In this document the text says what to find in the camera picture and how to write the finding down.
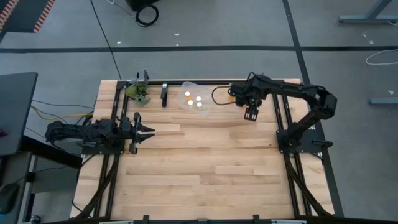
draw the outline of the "transparent tray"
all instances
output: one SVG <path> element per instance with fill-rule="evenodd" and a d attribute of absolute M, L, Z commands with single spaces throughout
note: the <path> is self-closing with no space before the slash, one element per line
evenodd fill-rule
<path fill-rule="evenodd" d="M 177 103 L 178 105 L 187 111 L 191 111 L 202 116 L 207 116 L 214 107 L 214 102 L 211 99 L 211 92 L 213 89 L 207 88 L 203 85 L 197 85 L 192 82 L 184 82 L 181 86 L 181 90 L 177 95 Z M 193 101 L 192 105 L 188 104 L 187 96 L 185 93 L 190 93 L 190 100 Z"/>

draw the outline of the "wooden table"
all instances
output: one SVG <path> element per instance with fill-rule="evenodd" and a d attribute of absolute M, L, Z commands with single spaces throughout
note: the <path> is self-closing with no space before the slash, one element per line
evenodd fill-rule
<path fill-rule="evenodd" d="M 93 120 L 110 118 L 116 82 L 101 82 Z M 275 135 L 272 97 L 264 100 L 257 121 L 251 122 L 243 119 L 244 110 L 235 105 L 215 106 L 208 116 L 185 111 L 175 101 L 179 90 L 180 85 L 169 85 L 166 108 L 162 108 L 160 85 L 149 87 L 151 101 L 145 107 L 129 101 L 127 116 L 132 118 L 134 112 L 140 112 L 143 125 L 156 132 L 137 145 L 137 155 L 128 152 L 130 142 L 126 143 L 111 219 L 142 220 L 143 215 L 150 215 L 151 220 L 252 219 L 254 214 L 260 218 L 293 218 L 284 159 Z M 216 99 L 228 100 L 225 89 Z M 120 97 L 118 114 L 122 101 Z M 293 121 L 308 112 L 304 100 L 289 98 L 289 104 Z M 325 210 L 333 213 L 321 160 L 310 154 L 301 154 L 301 159 L 308 189 Z M 75 204 L 80 208 L 98 187 L 102 161 L 103 156 L 97 155 L 81 168 L 75 194 Z M 297 195 L 303 214 L 301 194 Z M 71 217 L 77 213 L 72 208 Z"/>

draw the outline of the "metal table leg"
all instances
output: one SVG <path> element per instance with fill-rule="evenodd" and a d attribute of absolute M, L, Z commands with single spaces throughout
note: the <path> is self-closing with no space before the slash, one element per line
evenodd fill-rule
<path fill-rule="evenodd" d="M 58 162 L 72 168 L 80 169 L 81 167 L 82 158 L 58 150 L 28 136 L 22 137 L 20 150 L 32 152 L 36 156 Z"/>
<path fill-rule="evenodd" d="M 338 22 L 397 22 L 398 16 L 379 15 L 392 0 L 379 0 L 366 15 L 339 16 Z"/>
<path fill-rule="evenodd" d="M 374 97 L 369 99 L 370 105 L 398 105 L 398 97 Z"/>

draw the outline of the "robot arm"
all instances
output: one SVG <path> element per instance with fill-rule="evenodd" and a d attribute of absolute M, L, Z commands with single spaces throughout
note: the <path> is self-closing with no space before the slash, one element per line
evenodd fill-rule
<path fill-rule="evenodd" d="M 337 98 L 324 87 L 286 83 L 280 80 L 271 80 L 264 75 L 248 78 L 246 82 L 232 83 L 229 94 L 235 97 L 237 106 L 248 106 L 244 119 L 256 121 L 258 107 L 268 94 L 286 95 L 304 99 L 311 108 L 299 122 L 293 123 L 287 130 L 287 141 L 293 145 L 300 145 L 304 131 L 321 119 L 329 119 L 335 115 Z"/>
<path fill-rule="evenodd" d="M 87 154 L 120 154 L 121 148 L 124 147 L 124 140 L 131 139 L 129 151 L 137 154 L 136 144 L 155 135 L 140 134 L 138 131 L 155 130 L 143 126 L 140 114 L 134 113 L 134 126 L 127 117 L 120 120 L 119 127 L 113 119 L 102 119 L 87 126 L 63 124 L 61 121 L 56 121 L 48 125 L 45 137 L 51 143 L 65 138 L 82 139 L 83 150 L 89 149 Z"/>

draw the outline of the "gray floor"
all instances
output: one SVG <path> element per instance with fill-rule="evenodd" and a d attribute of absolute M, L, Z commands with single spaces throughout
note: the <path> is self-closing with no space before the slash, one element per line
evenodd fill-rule
<path fill-rule="evenodd" d="M 238 0 L 160 1 L 156 3 L 159 20 L 146 29 L 106 0 L 93 1 L 113 47 L 293 45 L 280 0 L 244 4 Z M 123 0 L 116 2 L 128 9 Z M 390 24 L 337 23 L 339 14 L 363 14 L 374 2 L 289 0 L 302 46 L 398 45 L 398 27 Z M 398 14 L 398 1 L 386 12 Z M 0 43 L 0 48 L 46 47 L 107 47 L 89 0 L 56 0 L 38 34 L 7 33 Z M 373 53 L 303 54 L 311 82 L 338 97 L 336 116 L 323 122 L 323 127 L 326 138 L 335 143 L 330 154 L 345 215 L 398 220 L 394 160 L 398 157 L 394 136 L 398 108 L 368 105 L 369 97 L 398 94 L 398 65 L 367 66 L 364 61 Z M 143 69 L 151 78 L 245 78 L 250 71 L 272 78 L 301 78 L 295 52 L 118 52 L 114 56 L 123 78 Z M 398 61 L 398 52 L 374 61 Z M 0 68 L 0 74 L 38 72 L 34 99 L 49 103 L 93 106 L 100 80 L 118 78 L 110 53 L 0 54 Z M 89 112 L 34 105 L 58 115 Z M 44 134 L 48 123 L 31 111 L 27 127 Z M 43 141 L 30 131 L 25 134 Z M 73 144 L 60 146 L 78 152 Z M 56 166 L 40 160 L 37 169 Z M 34 191 L 43 193 L 37 195 L 34 213 L 45 222 L 67 219 L 76 171 L 52 170 L 37 180 Z"/>

